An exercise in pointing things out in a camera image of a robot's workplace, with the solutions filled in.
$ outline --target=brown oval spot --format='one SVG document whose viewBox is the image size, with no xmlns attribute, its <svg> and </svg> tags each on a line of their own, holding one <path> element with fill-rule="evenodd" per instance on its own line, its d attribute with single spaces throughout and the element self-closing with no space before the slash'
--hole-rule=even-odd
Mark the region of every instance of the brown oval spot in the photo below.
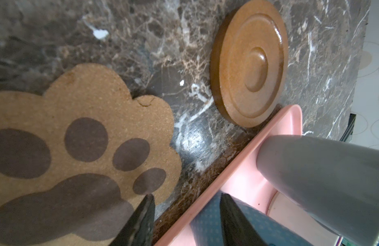
<svg viewBox="0 0 379 246">
<path fill-rule="evenodd" d="M 142 165 L 150 153 L 150 145 L 144 139 L 130 139 L 120 145 L 113 155 L 113 166 L 131 171 Z"/>
<path fill-rule="evenodd" d="M 111 239 L 133 213 L 108 176 L 78 174 L 50 190 L 13 199 L 0 207 L 0 243 L 33 245 L 73 233 L 88 241 Z"/>
<path fill-rule="evenodd" d="M 44 174 L 50 163 L 49 147 L 38 136 L 11 128 L 0 130 L 0 173 L 31 179 Z"/>
<path fill-rule="evenodd" d="M 133 191 L 138 195 L 146 195 L 156 191 L 166 179 L 163 169 L 152 168 L 143 172 L 133 183 Z"/>
<path fill-rule="evenodd" d="M 91 162 L 103 155 L 108 132 L 99 121 L 84 117 L 74 120 L 65 133 L 65 147 L 76 160 Z"/>
</svg>

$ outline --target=gray mug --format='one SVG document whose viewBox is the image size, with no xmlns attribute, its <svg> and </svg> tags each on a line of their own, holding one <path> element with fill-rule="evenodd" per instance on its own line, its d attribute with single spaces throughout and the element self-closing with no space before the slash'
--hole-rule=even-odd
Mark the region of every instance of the gray mug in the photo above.
<svg viewBox="0 0 379 246">
<path fill-rule="evenodd" d="M 379 246 L 379 150 L 276 135 L 262 144 L 257 168 L 335 233 L 358 246 Z"/>
</svg>

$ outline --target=beige circle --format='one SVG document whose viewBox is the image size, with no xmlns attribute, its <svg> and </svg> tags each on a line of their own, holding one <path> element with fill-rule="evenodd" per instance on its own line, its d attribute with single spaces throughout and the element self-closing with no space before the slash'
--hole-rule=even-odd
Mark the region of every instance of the beige circle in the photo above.
<svg viewBox="0 0 379 246">
<path fill-rule="evenodd" d="M 370 65 L 371 61 L 372 55 L 368 51 L 363 50 L 362 56 L 360 58 L 359 70 L 366 68 L 368 65 Z"/>
</svg>

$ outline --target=circular coaster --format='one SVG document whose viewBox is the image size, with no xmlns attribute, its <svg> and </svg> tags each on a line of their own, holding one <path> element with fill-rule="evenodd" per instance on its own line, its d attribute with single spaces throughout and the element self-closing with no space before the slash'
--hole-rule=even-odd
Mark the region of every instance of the circular coaster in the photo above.
<svg viewBox="0 0 379 246">
<path fill-rule="evenodd" d="M 271 3 L 251 0 L 230 13 L 216 35 L 210 61 L 220 113 L 243 127 L 262 123 L 277 104 L 287 64 L 287 32 Z"/>
</svg>

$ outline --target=cork trivet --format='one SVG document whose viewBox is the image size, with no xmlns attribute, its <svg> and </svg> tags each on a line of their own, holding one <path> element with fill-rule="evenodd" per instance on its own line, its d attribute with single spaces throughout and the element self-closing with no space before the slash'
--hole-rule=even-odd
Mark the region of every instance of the cork trivet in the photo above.
<svg viewBox="0 0 379 246">
<path fill-rule="evenodd" d="M 108 245 L 143 196 L 168 198 L 181 173 L 169 105 L 132 100 L 97 64 L 43 96 L 0 92 L 0 244 Z"/>
<path fill-rule="evenodd" d="M 288 62 L 284 22 L 266 0 L 230 13 L 216 35 L 210 82 L 215 104 L 230 122 L 254 127 L 273 111 Z"/>
</svg>

